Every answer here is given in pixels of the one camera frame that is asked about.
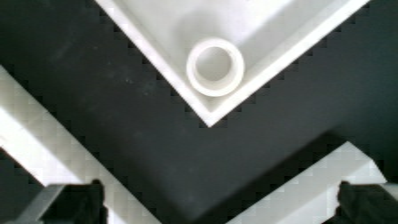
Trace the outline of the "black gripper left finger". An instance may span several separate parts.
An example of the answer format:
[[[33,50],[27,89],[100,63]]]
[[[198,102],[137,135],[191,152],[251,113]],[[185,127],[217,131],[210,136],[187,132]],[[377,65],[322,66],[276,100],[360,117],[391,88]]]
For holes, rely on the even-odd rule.
[[[15,224],[107,224],[105,186],[98,179],[89,184],[52,184],[40,192]]]

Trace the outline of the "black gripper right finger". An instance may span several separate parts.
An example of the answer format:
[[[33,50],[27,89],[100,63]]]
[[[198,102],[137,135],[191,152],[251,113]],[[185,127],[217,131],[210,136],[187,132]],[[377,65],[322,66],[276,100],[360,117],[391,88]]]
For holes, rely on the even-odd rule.
[[[398,224],[398,184],[340,184],[336,213],[322,224]]]

